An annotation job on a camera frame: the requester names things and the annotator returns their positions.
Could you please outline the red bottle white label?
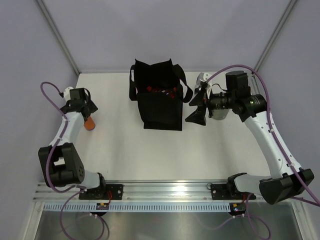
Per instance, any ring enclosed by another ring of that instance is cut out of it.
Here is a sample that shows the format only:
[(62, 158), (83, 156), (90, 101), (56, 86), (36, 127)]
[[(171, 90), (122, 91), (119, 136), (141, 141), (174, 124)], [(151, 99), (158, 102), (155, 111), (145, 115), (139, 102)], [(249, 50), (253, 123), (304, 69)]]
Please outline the red bottle white label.
[(151, 86), (148, 86), (146, 89), (147, 89), (147, 91), (150, 92), (150, 93), (155, 93), (155, 92), (157, 92), (157, 89), (154, 88), (154, 87), (151, 87)]

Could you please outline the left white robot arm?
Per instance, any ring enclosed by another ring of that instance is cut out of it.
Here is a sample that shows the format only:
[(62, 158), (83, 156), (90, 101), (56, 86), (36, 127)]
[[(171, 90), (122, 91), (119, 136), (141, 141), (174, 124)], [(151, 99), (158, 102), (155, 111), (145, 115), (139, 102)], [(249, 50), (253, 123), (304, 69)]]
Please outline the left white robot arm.
[(65, 105), (56, 107), (62, 122), (54, 139), (38, 150), (43, 177), (48, 187), (57, 193), (79, 188), (96, 199), (103, 199), (108, 192), (105, 178), (99, 172), (85, 170), (76, 150), (79, 132), (98, 110), (86, 88), (68, 87), (59, 92)]

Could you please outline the dark red Fairy bottle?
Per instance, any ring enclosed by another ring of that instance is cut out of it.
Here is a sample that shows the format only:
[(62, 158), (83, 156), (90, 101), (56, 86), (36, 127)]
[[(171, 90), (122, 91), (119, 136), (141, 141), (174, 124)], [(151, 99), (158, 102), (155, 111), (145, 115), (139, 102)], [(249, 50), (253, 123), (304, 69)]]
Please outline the dark red Fairy bottle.
[(168, 88), (168, 89), (163, 90), (162, 93), (163, 93), (165, 96), (174, 99), (174, 98), (176, 97), (177, 88), (176, 88), (176, 87)]

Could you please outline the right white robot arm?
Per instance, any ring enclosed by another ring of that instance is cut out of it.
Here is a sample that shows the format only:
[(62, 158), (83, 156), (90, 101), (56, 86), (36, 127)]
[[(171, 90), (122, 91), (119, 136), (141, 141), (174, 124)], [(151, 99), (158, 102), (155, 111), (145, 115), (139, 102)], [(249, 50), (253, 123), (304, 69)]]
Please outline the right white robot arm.
[(206, 116), (223, 120), (229, 111), (233, 111), (253, 134), (270, 172), (268, 177), (246, 172), (228, 177), (228, 196), (237, 199), (243, 193), (251, 193), (274, 205), (302, 194), (313, 181), (314, 174), (292, 156), (273, 122), (267, 100), (261, 94), (252, 94), (247, 73), (242, 70), (227, 72), (226, 89), (220, 93), (212, 91), (212, 78), (209, 73), (198, 75), (195, 96), (189, 102), (197, 109), (185, 119), (186, 122), (204, 126)]

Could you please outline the orange bottle blue cap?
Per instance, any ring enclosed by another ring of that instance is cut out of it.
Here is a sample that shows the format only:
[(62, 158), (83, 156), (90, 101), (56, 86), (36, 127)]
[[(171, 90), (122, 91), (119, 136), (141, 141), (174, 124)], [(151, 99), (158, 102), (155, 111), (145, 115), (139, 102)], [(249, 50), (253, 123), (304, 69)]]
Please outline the orange bottle blue cap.
[(92, 131), (96, 127), (96, 124), (95, 124), (94, 120), (92, 119), (92, 117), (89, 116), (87, 118), (87, 120), (84, 122), (83, 126), (87, 131)]

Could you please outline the grey-green pump bottle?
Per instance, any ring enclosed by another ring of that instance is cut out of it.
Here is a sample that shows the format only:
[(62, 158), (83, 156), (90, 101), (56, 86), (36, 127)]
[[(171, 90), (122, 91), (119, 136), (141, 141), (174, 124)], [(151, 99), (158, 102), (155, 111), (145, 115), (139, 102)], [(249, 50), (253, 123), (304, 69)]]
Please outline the grey-green pump bottle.
[(221, 121), (227, 117), (228, 113), (229, 109), (217, 109), (213, 111), (211, 118), (217, 121)]

